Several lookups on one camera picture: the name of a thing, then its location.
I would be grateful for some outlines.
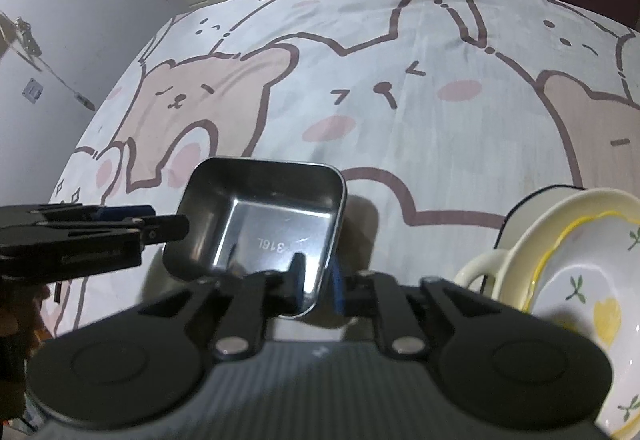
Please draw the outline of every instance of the bedsheet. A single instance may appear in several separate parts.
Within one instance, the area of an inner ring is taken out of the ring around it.
[[[553,183],[640,195],[640,38],[555,0],[232,0],[172,18],[71,155],[52,202],[177,209],[214,155],[328,163],[351,269],[451,278]],[[175,285],[135,269],[63,283],[54,335]],[[277,321],[279,338],[342,322]]]

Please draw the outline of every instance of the stainless steel container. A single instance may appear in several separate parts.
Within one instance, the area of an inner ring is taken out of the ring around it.
[[[305,255],[302,312],[316,304],[342,222],[347,188],[328,165],[213,157],[191,175],[177,212],[190,233],[164,247],[164,265],[185,281],[215,269],[239,276],[286,271]]]

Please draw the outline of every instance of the robotic arm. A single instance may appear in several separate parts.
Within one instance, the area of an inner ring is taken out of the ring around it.
[[[37,230],[13,255],[6,237],[19,233],[0,229],[2,258],[15,258],[2,264],[5,286],[131,267],[145,243],[188,230],[180,216],[59,209],[125,220],[63,225],[47,206],[22,224]],[[79,245],[76,233],[93,238]],[[38,251],[54,253],[47,268],[24,258]],[[405,287],[359,273],[344,279],[342,307],[372,320],[374,341],[265,340],[268,319],[299,311],[304,273],[301,253],[284,273],[221,271],[46,344],[27,371],[51,417],[36,438],[606,438],[593,422],[611,369],[586,338],[443,279]]]

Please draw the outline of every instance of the ceramic bowl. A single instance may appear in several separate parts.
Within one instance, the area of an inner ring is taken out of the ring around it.
[[[596,423],[624,440],[640,430],[639,295],[640,222],[607,212],[565,229],[540,261],[525,307],[609,356],[613,384]]]
[[[572,185],[555,184],[543,187],[520,200],[504,217],[504,222],[498,237],[495,239],[494,249],[511,249],[520,237],[527,232],[538,218],[549,211],[554,205],[566,200],[571,195],[583,191],[581,187]],[[484,276],[479,292],[491,297],[495,279]]]

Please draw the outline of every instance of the cartoon bear print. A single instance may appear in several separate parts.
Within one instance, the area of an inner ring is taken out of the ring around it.
[[[196,128],[209,136],[209,156],[250,156],[264,128],[270,89],[297,61],[297,48],[281,44],[245,56],[213,53],[169,60],[143,74],[105,150],[128,148],[122,165],[126,192],[160,185],[176,146]]]
[[[543,94],[557,111],[584,187],[613,187],[640,196],[640,106],[551,73]]]

